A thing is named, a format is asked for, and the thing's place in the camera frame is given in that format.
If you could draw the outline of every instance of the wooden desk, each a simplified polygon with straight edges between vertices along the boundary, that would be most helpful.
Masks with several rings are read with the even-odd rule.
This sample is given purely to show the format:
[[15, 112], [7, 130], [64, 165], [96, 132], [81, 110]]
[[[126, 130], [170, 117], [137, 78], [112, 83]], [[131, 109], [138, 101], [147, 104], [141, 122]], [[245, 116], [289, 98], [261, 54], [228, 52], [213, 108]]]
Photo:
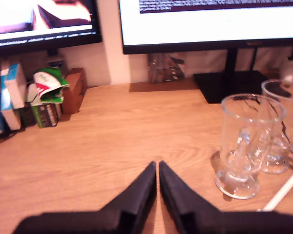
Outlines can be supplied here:
[[[220, 105], [208, 105], [192, 80], [88, 89], [69, 121], [30, 127], [0, 143], [0, 234], [28, 215], [98, 210], [152, 160], [165, 160], [221, 210], [263, 208], [293, 171], [259, 173], [255, 198], [224, 196], [214, 183], [221, 116]], [[277, 210], [293, 214], [293, 189]], [[144, 233], [177, 233], [160, 194]]]

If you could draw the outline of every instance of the monitor screen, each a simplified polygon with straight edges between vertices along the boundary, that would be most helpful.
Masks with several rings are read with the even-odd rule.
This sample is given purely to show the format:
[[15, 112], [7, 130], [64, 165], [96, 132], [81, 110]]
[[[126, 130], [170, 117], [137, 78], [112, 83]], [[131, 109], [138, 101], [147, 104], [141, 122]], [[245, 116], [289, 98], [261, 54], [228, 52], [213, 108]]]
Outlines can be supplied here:
[[120, 0], [120, 13], [124, 52], [146, 45], [152, 50], [191, 43], [201, 50], [293, 39], [293, 0]]
[[94, 0], [0, 0], [0, 54], [98, 40]]

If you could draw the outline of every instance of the computer monitor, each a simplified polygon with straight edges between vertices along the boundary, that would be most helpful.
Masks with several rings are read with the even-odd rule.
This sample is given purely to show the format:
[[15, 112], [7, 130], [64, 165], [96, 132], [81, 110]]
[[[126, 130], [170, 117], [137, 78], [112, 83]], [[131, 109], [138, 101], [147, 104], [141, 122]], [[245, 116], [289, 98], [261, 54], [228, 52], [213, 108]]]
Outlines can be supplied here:
[[225, 72], [195, 74], [209, 103], [261, 93], [267, 78], [235, 72], [238, 48], [293, 45], [293, 0], [119, 0], [124, 54], [228, 49]]
[[95, 0], [0, 0], [0, 56], [101, 41]]

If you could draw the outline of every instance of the clear glass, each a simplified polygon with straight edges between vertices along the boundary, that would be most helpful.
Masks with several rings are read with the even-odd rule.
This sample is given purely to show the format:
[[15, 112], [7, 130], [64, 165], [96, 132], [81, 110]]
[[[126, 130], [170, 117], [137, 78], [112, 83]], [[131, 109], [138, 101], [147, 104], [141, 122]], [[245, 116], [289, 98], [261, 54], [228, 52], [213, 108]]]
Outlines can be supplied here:
[[220, 157], [226, 168], [216, 173], [215, 183], [228, 196], [248, 199], [259, 190], [252, 174], [260, 170], [286, 110], [278, 101], [254, 94], [231, 95], [221, 106]]
[[262, 83], [263, 95], [282, 103], [287, 109], [287, 116], [278, 125], [272, 149], [264, 159], [262, 171], [280, 174], [287, 170], [287, 154], [293, 150], [293, 82], [277, 79]]

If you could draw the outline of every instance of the white wall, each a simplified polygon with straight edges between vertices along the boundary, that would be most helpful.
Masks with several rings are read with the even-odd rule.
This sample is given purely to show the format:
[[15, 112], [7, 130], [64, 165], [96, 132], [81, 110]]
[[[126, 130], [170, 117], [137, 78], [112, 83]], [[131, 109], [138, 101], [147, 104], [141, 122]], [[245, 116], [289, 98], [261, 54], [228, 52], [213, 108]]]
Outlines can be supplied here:
[[[123, 55], [118, 0], [97, 0], [103, 42], [60, 49], [69, 68], [83, 67], [88, 86], [121, 84], [147, 81], [147, 56]], [[241, 49], [236, 70], [248, 70], [252, 49]], [[261, 48], [258, 50], [255, 69], [277, 69], [291, 53], [290, 47]], [[34, 52], [18, 56], [26, 76], [45, 66], [46, 52]], [[222, 71], [225, 67], [226, 50], [186, 52], [186, 77], [193, 73]]]

